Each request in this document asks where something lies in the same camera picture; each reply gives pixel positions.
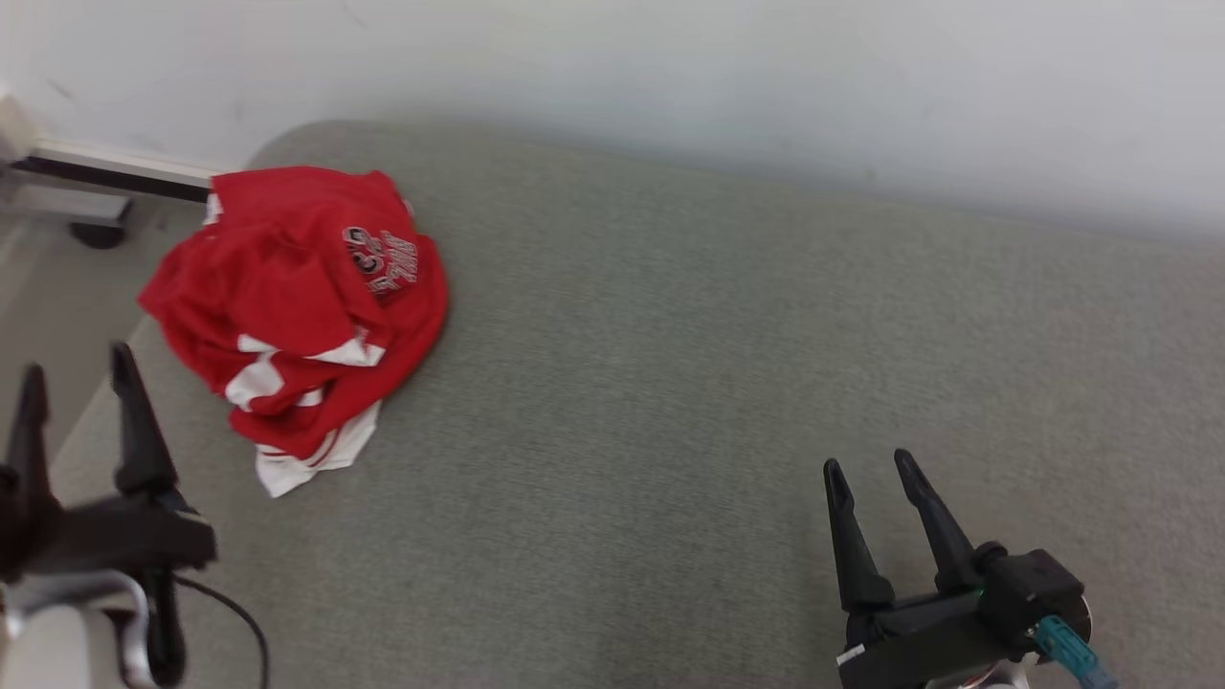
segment black caster wheel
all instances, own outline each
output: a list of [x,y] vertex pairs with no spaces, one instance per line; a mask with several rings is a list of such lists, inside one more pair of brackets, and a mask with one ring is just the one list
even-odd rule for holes
[[[124,224],[127,221],[127,213],[132,210],[132,201],[127,201],[124,210],[119,213],[119,224]],[[75,222],[69,224],[69,232],[72,237],[76,237],[81,244],[91,249],[114,249],[124,243],[124,238],[127,233],[124,232],[123,227],[110,227],[105,224],[89,224],[85,222]]]

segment gray cushion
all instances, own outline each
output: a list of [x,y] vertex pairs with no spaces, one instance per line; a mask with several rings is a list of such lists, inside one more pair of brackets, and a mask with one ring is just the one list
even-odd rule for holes
[[[1123,687],[1225,674],[1225,257],[472,132],[326,123],[254,167],[382,169],[453,289],[358,463],[271,500],[250,443],[134,336],[202,576],[277,687],[837,687],[821,463],[900,595],[935,568],[907,446],[975,543],[1089,587]],[[109,489],[100,392],[55,465]],[[183,593],[190,687],[254,687]],[[1073,687],[1040,668],[1035,687]]]

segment robotic arm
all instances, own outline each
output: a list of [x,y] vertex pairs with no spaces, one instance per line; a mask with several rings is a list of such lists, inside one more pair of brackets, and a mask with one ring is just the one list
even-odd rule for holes
[[922,519],[936,559],[936,592],[895,601],[855,520],[855,498],[837,460],[824,466],[846,650],[844,689],[1029,689],[1027,656],[1058,661],[1085,689],[1117,689],[1085,641],[1093,620],[1084,585],[1046,550],[1009,555],[971,549],[910,452],[893,461]]
[[26,370],[0,466],[0,577],[10,638],[0,689],[152,689],[183,678],[175,582],[185,580],[174,573],[217,559],[213,530],[179,493],[127,346],[111,347],[110,365],[121,406],[118,495],[69,509],[48,481],[43,371]]

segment white stripe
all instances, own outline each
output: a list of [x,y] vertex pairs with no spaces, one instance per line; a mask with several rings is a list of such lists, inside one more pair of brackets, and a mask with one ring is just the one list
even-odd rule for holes
[[256,352],[276,352],[277,348],[262,340],[256,340],[255,337],[251,337],[250,335],[244,332],[243,335],[238,336],[238,351],[250,352],[254,354]]
[[281,371],[272,365],[272,354],[276,352],[263,352],[238,371],[234,380],[225,384],[225,398],[232,405],[251,411],[251,400],[276,395],[285,386],[285,379],[281,378]]
[[[375,432],[379,421],[379,407],[382,401],[370,405],[364,412],[349,419],[339,430],[333,430],[323,440],[320,449],[306,460],[289,456],[268,456],[268,452],[281,454],[271,445],[256,445],[255,473],[268,495],[279,498],[294,488],[306,483],[316,473],[327,470],[343,468],[353,465],[358,452]],[[336,443],[332,436],[336,434]]]
[[306,358],[315,359],[316,362],[343,364],[347,367],[372,367],[379,363],[383,352],[386,352],[386,349],[382,347],[365,345],[360,338],[354,337],[334,349],[328,349],[321,354]]
[[213,224],[222,218],[222,201],[216,194],[208,195],[205,204],[205,224]]
[[317,407],[323,403],[323,389],[316,387],[315,390],[307,391],[305,395],[298,400],[299,407]]
[[851,660],[854,657],[861,656],[861,655],[864,655],[864,645],[862,644],[860,644],[859,646],[855,646],[854,649],[846,651],[845,653],[842,653],[840,656],[838,656],[837,658],[834,658],[834,662],[838,663],[838,667],[842,667],[842,664],[845,663],[846,661],[849,661],[849,660]]

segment fabric surface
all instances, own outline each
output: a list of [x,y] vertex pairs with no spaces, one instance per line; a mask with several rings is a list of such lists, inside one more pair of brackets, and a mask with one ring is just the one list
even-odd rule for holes
[[[898,593],[932,588],[897,446],[971,541],[1088,585],[1123,687],[1225,676],[1220,251],[430,128],[312,125],[252,163],[283,164],[386,170],[452,311],[361,461],[276,501],[225,403],[134,337],[217,527],[202,579],[274,687],[833,689],[823,460]],[[100,394],[61,495],[109,488],[116,424]],[[187,685],[254,685],[241,623],[181,601]]]

